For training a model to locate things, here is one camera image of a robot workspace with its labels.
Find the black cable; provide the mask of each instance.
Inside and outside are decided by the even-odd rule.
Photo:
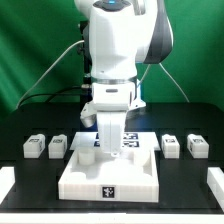
[[[25,101],[27,101],[28,99],[30,99],[30,98],[34,98],[34,97],[39,97],[39,96],[82,96],[82,95],[85,95],[85,94],[82,94],[82,93],[76,93],[76,94],[74,94],[74,93],[58,93],[58,94],[56,94],[56,93],[39,93],[39,94],[33,94],[33,95],[30,95],[30,96],[28,96],[28,97],[26,97],[26,98],[24,98],[20,103],[19,103],[19,105],[18,105],[18,108],[19,107],[21,107],[21,105],[25,102]]]
[[[58,94],[60,93],[64,93],[73,89],[79,89],[81,90],[82,88],[80,86],[70,86],[70,87],[66,87],[64,89],[61,89],[59,91],[57,91],[56,93],[52,94],[46,101],[45,103],[49,103],[53,98],[55,98]]]

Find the white cube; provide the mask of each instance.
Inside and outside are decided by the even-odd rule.
[[[179,159],[180,144],[174,135],[163,135],[161,146],[166,159]]]
[[[63,159],[67,150],[67,136],[54,136],[48,145],[50,159]]]
[[[39,158],[45,149],[45,136],[31,135],[23,144],[24,158]]]
[[[188,135],[187,148],[195,159],[208,158],[209,145],[201,135]]]

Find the white plastic part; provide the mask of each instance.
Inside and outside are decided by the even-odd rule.
[[[224,174],[219,167],[209,167],[207,183],[224,212]]]
[[[166,159],[179,159],[180,144],[174,135],[163,135],[161,147]]]
[[[0,169],[0,204],[9,193],[14,183],[14,167],[2,167]]]
[[[45,136],[42,134],[31,135],[23,144],[24,158],[39,158],[45,149]]]
[[[104,153],[117,154],[122,148],[126,112],[97,112],[100,148]]]
[[[67,136],[54,136],[48,145],[50,159],[63,159],[67,150]]]
[[[187,148],[195,159],[208,158],[209,145],[201,135],[188,135]]]
[[[135,67],[137,40],[134,19],[132,5],[111,13],[92,7],[89,49],[93,78],[127,80],[137,75]]]
[[[72,143],[75,151],[58,183],[59,199],[158,202],[154,151],[160,148],[155,133],[126,133],[119,157],[103,153],[96,136],[97,133],[76,133]],[[79,152],[87,145],[95,152],[95,162],[89,166],[79,162]]]
[[[95,151],[93,148],[79,148],[78,151],[78,162],[83,166],[90,166],[95,163]]]
[[[97,111],[128,111],[135,97],[133,82],[104,85],[93,83],[93,107]]]

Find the black sticker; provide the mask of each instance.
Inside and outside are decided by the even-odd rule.
[[[193,139],[193,141],[194,141],[195,143],[202,143],[202,142],[203,142],[202,139]]]
[[[124,146],[129,148],[138,148],[139,142],[138,141],[124,141]]]
[[[54,139],[53,143],[62,143],[62,139]]]
[[[100,147],[100,142],[99,141],[95,141],[94,142],[94,147]]]
[[[174,143],[175,142],[175,139],[166,139],[166,142],[167,143]]]
[[[103,198],[115,198],[115,187],[102,187]]]
[[[31,139],[29,140],[29,142],[39,142],[39,140],[40,140],[40,139],[38,139],[38,138],[31,138]]]

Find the small white block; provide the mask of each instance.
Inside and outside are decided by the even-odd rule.
[[[224,212],[224,174],[219,167],[209,167],[207,183]]]
[[[45,149],[45,136],[42,134],[31,135],[23,144],[24,158],[39,158]]]
[[[179,159],[180,144],[174,135],[163,135],[161,145],[166,159]]]
[[[95,163],[95,152],[92,148],[79,148],[78,158],[79,164],[84,166],[90,166]]]
[[[0,169],[0,204],[15,183],[14,167]]]
[[[67,150],[67,136],[54,136],[48,145],[50,159],[63,159]]]
[[[208,158],[209,145],[201,135],[188,135],[187,148],[195,159]]]

